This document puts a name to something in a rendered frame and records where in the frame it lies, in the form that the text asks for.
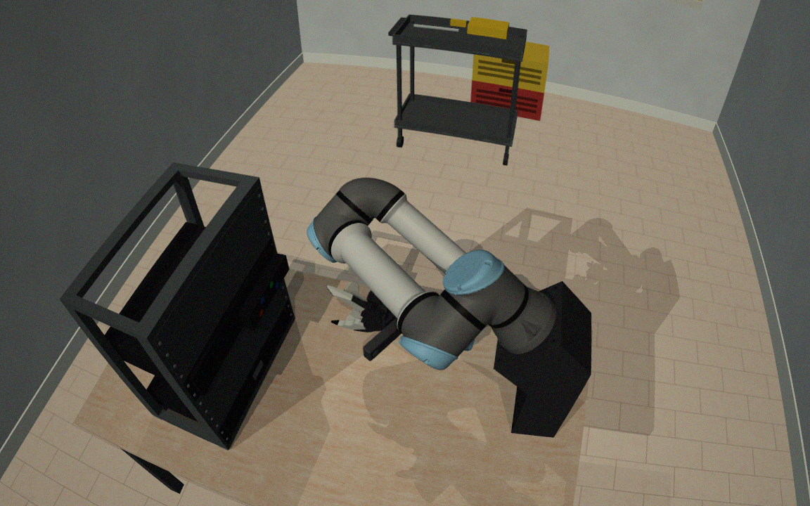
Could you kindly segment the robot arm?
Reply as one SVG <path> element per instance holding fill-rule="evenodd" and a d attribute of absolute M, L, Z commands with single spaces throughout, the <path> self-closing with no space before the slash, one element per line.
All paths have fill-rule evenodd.
<path fill-rule="evenodd" d="M 445 273 L 446 290 L 426 292 L 403 271 L 372 239 L 374 218 Z M 509 353 L 527 353 L 553 329 L 556 308 L 548 296 L 522 284 L 491 252 L 463 251 L 389 182 L 347 182 L 313 218 L 307 237 L 328 261 L 347 264 L 398 319 L 364 345 L 370 361 L 402 334 L 403 348 L 444 370 L 472 349 L 487 323 Z"/>

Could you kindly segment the black server rack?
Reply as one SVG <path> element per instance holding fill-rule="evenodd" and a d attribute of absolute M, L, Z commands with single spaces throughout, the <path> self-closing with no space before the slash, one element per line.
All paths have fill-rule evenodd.
<path fill-rule="evenodd" d="M 188 177 L 236 187 L 206 227 Z M 83 299 L 172 185 L 187 222 L 121 313 Z M 229 450 L 295 321 L 288 271 L 259 177 L 173 162 L 59 300 L 152 415 Z M 147 389 L 125 361 L 154 374 Z"/>

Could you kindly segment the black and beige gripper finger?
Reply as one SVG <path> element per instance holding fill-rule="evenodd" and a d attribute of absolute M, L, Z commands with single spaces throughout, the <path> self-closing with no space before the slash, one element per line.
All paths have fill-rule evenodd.
<path fill-rule="evenodd" d="M 360 294 L 358 284 L 354 281 L 346 286 L 344 291 L 329 285 L 327 285 L 327 289 L 329 292 L 331 292 L 331 294 L 333 294 L 333 296 L 340 298 L 340 300 L 343 302 L 347 302 L 353 309 L 356 309 L 357 311 L 364 311 L 364 313 L 372 313 L 374 315 L 378 315 L 380 313 L 372 302 L 366 301 L 366 298 Z"/>
<path fill-rule="evenodd" d="M 345 327 L 346 329 L 356 330 L 356 331 L 364 331 L 364 332 L 372 332 L 374 330 L 369 330 L 364 327 L 364 324 L 361 323 L 362 315 L 360 311 L 353 309 L 351 313 L 348 315 L 346 320 L 332 320 L 331 323 L 334 325 Z"/>

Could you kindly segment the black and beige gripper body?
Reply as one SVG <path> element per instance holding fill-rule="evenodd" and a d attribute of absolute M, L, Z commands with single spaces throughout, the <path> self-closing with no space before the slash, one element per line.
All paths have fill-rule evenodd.
<path fill-rule="evenodd" d="M 395 315 L 391 313 L 391 311 L 387 309 L 382 302 L 380 302 L 379 298 L 375 296 L 372 291 L 368 293 L 367 301 L 372 302 L 380 313 L 378 315 L 374 315 L 372 313 L 364 313 L 364 311 L 362 311 L 362 323 L 364 323 L 364 327 L 366 327 L 366 329 L 381 331 L 385 329 L 385 327 L 389 325 L 391 321 L 396 319 Z"/>

